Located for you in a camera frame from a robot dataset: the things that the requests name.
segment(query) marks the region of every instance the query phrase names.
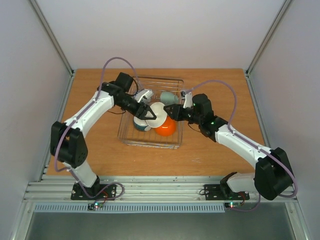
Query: cable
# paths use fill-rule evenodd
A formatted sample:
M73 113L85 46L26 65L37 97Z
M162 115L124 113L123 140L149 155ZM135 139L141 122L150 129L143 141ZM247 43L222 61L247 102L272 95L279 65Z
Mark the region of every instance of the cable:
M201 189L200 191L199 191L199 195L201 195L201 196L204 196L204 195L206 195L206 194L208 194L209 193L209 191L208 190L205 190L205 189Z
M133 97L134 95L136 95L139 92L139 87L138 87L138 83L135 79L133 79L134 83L135 83L135 93L134 94L128 94L129 96Z
M123 110L122 112L113 112L113 111L107 111L107 112L115 115L122 115L126 112L126 110Z
M246 198L245 198L245 195L242 193L242 192L238 192L238 194L242 197L242 203L240 206L243 206L246 202Z
M258 202L256 203L256 205L255 205L253 208L250 208L250 209L239 209L239 208L231 208L231 207L228 207L227 209L233 210L233 211L237 211L237 212L242 212L242 213L252 212L252 211L256 210L256 209L259 207L260 202L261 202L261 195L260 195L260 193L259 193Z
M102 68L102 72L101 72L101 78L100 78L100 85L99 85L99 88L98 88L98 93L95 97L95 100L98 100L99 96L100 96L100 92L101 92L101 88L102 88L102 83L104 81L104 75L105 75L105 70L106 70L106 67L107 65L112 61L112 60L115 60L115 59L119 59L119 60L122 60L124 62L126 62L130 68L132 69L133 73L134 73L134 76L135 76L135 79L138 81L137 85L140 86L141 89L143 89L144 87L142 86L142 84L140 83L140 80L138 78L138 74L137 74L137 71L136 69L131 65L130 62L128 62L127 60L125 60L124 58L122 57L119 57L119 56L115 56L115 57L112 57L110 58L108 61L105 62L103 68Z
M196 131L196 132L198 132L198 133L201 133L200 131L195 130L192 126L190 126L190 123L188 123L188 126L189 126L189 128L191 128L193 131Z
M54 155L54 170L59 173L59 172L62 172L63 170L68 170L69 168L68 167L63 167L63 168L60 168L58 169L58 153L60 151L60 148L61 148L61 145L62 145L62 142L63 140L65 139L66 135L67 135L67 132L71 129L72 125L75 124L76 120L73 120L71 122L71 124L69 126L66 127L66 129L64 130L64 132L62 133L61 137L60 137L60 140L58 142L58 146L56 147L56 150L55 150L55 155Z
M106 202L107 199L108 199L108 193L106 193L105 191L103 191L102 193L105 194L105 195L104 195L104 201L103 201L102 204L105 204L105 202Z
M91 196L85 189L85 186L82 184L82 182L79 180L79 178L75 175L75 173L72 171L71 168L68 168L68 171L71 173L71 175L74 177L74 179L79 183L82 191L84 192L84 194L89 198L89 199L94 199L96 196L99 196L106 188L110 187L111 185L119 185L121 187L121 192L119 195L114 196L114 197L110 197L107 200L115 200L119 197L121 197L124 193L125 193L125 187L120 183L120 182L112 182L109 183L107 185L105 185L95 196Z
M273 161L275 161L278 165L280 165L285 171L286 173L290 176L290 178L292 179L292 182L293 182L293 185L294 185L294 190L293 190L293 193L291 195L283 195L283 194L279 194L280 197L283 197L283 198L294 198L296 195L297 195L297 192L298 192L298 184L297 184L297 181L296 181L296 178L294 177L294 175L291 173L291 171L282 163L280 162L278 159L276 159L274 156L272 156L269 152L266 152L265 150L263 149L260 149L258 146L256 146L254 143L252 143L251 141L245 139L244 137L242 137L241 135L239 135L235 129L232 129L231 128L231 122L232 120L234 119L234 116L236 114L236 109L237 109L237 104L238 104L238 99L237 99L237 95L236 95L236 92L235 90L232 88L232 86L230 86L228 83L224 82L224 81L221 81L221 80L207 80L207 81L204 81L194 87L192 87L191 89L185 91L185 94L188 94L190 92L192 92L193 90L201 87L202 85L204 84L207 84L207 83L220 83L220 84L223 84L225 86L227 86L232 94L233 94L233 97L234 97L234 106L233 106L233 110L232 110L232 113L231 113L231 116L230 116L230 119L228 121L228 124L227 124L227 127L228 127L228 130L233 134L235 135L236 137L238 137L239 139L241 139L242 141L244 141L245 143L249 144L250 146L252 146L253 148L257 149L258 151L262 152L263 154L267 155L269 158L271 158Z

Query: wooden table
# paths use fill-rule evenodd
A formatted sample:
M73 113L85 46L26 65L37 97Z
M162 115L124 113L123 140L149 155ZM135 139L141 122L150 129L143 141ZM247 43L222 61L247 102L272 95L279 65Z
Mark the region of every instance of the wooden table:
M105 81L115 80L119 72L133 75L131 69L108 69ZM238 106L232 125L254 141L263 144L260 127L242 69L137 69L139 75L173 77L184 80L191 88L205 80L218 79L229 83L236 91ZM78 112L93 96L99 85L100 69L78 69L63 115L63 121ZM222 84L209 83L194 91L205 93L211 100L214 113L229 120L234 106L231 91ZM121 112L118 107L113 112ZM105 113L86 137L88 162L100 176L224 176L231 172L253 172L241 157L201 133L183 126L182 145L178 149L160 149L125 145L118 139L121 115ZM53 158L48 175L56 173Z

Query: metal enclosure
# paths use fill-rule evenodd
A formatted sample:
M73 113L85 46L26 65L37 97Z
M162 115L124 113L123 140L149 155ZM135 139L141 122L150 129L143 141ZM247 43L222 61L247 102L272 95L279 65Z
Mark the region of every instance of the metal enclosure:
M6 207L1 208L0 231L3 239L14 240L87 239L93 235L99 238L104 236L99 231L106 231L110 214L105 214L107 211L87 214L83 202L71 201L70 191L74 183L72 177L41 176L46 172L44 165L49 160L50 126L62 116L72 76L69 54L65 56L60 48L63 41L55 38L37 2L30 2L33 3L32 6L26 0L13 0L3 4L0 9L0 40L5 46L1 48L0 57L0 189L2 193L6 193L1 194L1 201ZM282 9L289 6L290 2L284 1ZM37 10L38 15L34 14L33 9ZM316 156L317 129L313 124L318 115L313 112L311 103L319 101L316 63L320 35L311 26L316 23L319 9L320 4L317 2L306 4L295 0L270 44L266 48L267 44L261 45L264 52L261 56L256 55L259 61L253 61L255 64L250 66L247 76L266 142L271 146L285 148L292 159L291 164L300 183L298 198L314 239L319 234L316 222L313 223L319 211L312 207L317 197L315 190L319 188L316 185L317 178L314 177L319 171L319 164ZM284 12L280 10L277 18ZM278 23L274 21L271 32ZM50 25L59 24L51 19ZM272 33L266 35L266 43L270 36ZM253 57L255 49L250 51L249 54L245 53L246 61L240 63L245 67L249 64L247 57ZM305 164L301 159L312 164ZM110 236L114 239L148 239L159 229L152 229L152 226L148 228L147 223L161 220L162 224L159 222L157 226L171 233L162 235L161 239L310 239L297 199L277 197L273 202L262 199L262 206L258 211L242 214L230 211L222 213L223 201L207 202L204 196L199 196L199 190L204 184L217 184L221 178L222 176L101 177L102 181L124 183L127 189L126 195L110 205L116 214L113 225L110 224L107 228L108 231L115 231ZM250 193L250 197L248 203L254 204L257 195ZM133 210L129 216L127 213L131 209ZM132 213L149 215L139 217ZM70 234L68 228L61 228L61 231L52 228L61 223L60 219L64 219L66 223L74 223L73 227L80 228L82 234L75 236ZM125 235L126 231L121 227L117 228L117 223L125 221L127 225L132 223L136 228L144 225L145 232L141 234L131 228L128 233L134 234L135 238L129 238ZM239 227L240 221L245 229ZM211 223L215 224L216 232L220 231L216 235L209 232L212 230ZM226 224L230 224L231 228L224 228ZM187 231L189 234L186 235L175 227L188 230L194 227L194 231Z
M74 69L246 69L283 1L37 0Z
M250 74L269 142L287 150L312 239L320 235L319 15L320 1L294 0Z

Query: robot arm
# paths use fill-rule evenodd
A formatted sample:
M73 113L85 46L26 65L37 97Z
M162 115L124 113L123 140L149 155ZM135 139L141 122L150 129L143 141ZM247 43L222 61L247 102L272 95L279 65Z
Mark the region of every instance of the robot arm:
M74 177L92 196L100 190L100 180L87 162L88 148L85 137L91 127L115 105L139 119L156 119L150 106L144 103L144 100L153 95L151 90L143 89L134 97L126 93L133 81L131 76L121 72L115 81L104 82L101 92L97 90L92 99L74 116L64 123L56 121L51 127L50 153L53 156L56 154L63 133L69 128L59 149L58 160L72 171ZM148 112L152 114L151 117L146 117Z
M226 198L231 193L258 191L264 198L273 200L293 183L286 171L267 155L275 157L292 172L284 150L279 147L273 150L260 145L236 131L231 125L228 126L226 120L214 115L211 102L205 94L197 94L194 97L191 92L181 94L184 104L165 106L164 110L168 115L176 121L197 124L205 137L231 149L255 169L255 173L233 172L224 177L220 181L220 188Z

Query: purple cable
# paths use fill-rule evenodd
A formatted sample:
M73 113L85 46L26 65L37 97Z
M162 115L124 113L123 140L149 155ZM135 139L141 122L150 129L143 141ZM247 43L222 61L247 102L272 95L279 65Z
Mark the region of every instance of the purple cable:
M64 130L64 132L62 133L61 137L60 137L60 140L58 142L58 146L56 146L56 151L55 151L55 155L54 155L54 170L59 173L59 172L62 172L63 170L68 170L69 168L68 167L63 167L63 168L60 168L58 169L58 153L60 151L60 148L61 148L61 145L67 135L67 132L69 131L69 129L72 127L73 124L75 124L76 120L73 120L69 126L66 127L66 129Z
M125 60L124 58L120 57L120 56L114 56L114 57L110 58L108 61L106 61L105 64L104 64L104 66L103 66L103 68L102 68L101 78L100 78L100 85L99 85L98 93L97 93L97 95L96 95L96 97L95 97L95 100L97 100L97 99L99 98L99 96L100 96L100 92L101 92L101 88L102 88L102 83L103 83L103 81L104 81L104 75L105 75L106 67L107 67L108 63L110 63L112 60L115 60L115 59L122 60L122 61L126 62L126 63L130 66L130 68L132 69L132 71L133 71L133 73L134 73L135 79L136 79L137 82L138 82L138 85L139 85L140 89L144 89L144 87L142 86L142 84L140 83L140 80L139 80L139 78L138 78L137 71L136 71L136 69L131 65L131 63L128 62L127 60Z
M258 146L256 146L254 143L252 143L251 141L245 139L244 137L242 137L241 135L239 135L238 133L236 133L236 131L234 129L231 128L231 122L232 120L234 119L234 116L236 114L236 109L237 109L237 105L238 105L238 99L237 99L237 95L236 95L236 92L235 90L232 88L232 86L230 86L229 84L227 84L226 82L224 81L221 81L221 80L207 80L207 81L204 81L194 87L192 87L191 89L185 91L186 94L192 92L193 90L201 87L202 85L204 84L207 84L207 83L220 83L220 84L223 84L225 86L227 86L232 94L233 94L233 97L234 97L234 106L233 106L233 110L232 110L232 113L231 113L231 116L230 116L230 119L228 121L228 124L227 124L227 127L228 127L228 130L233 134L235 135L236 137L238 137L239 139L241 139L242 141L244 141L245 143L249 144L250 146L252 146L253 148L257 149L258 151L262 152L263 154L267 155L269 158L271 158L273 161L275 161L278 165L280 165L285 171L286 173L290 176L290 178L292 179L292 182L293 182L293 185L294 185L294 190L293 190L293 193L291 195L283 195L283 194L279 194L280 197L283 197L283 198L294 198L296 195L297 195L297 192L298 192L298 184L297 184L297 181L296 181L296 178L294 177L294 175L291 173L291 171L282 163L280 162L278 159L276 159L274 156L272 156L270 153L266 152L265 150L263 149L260 149Z

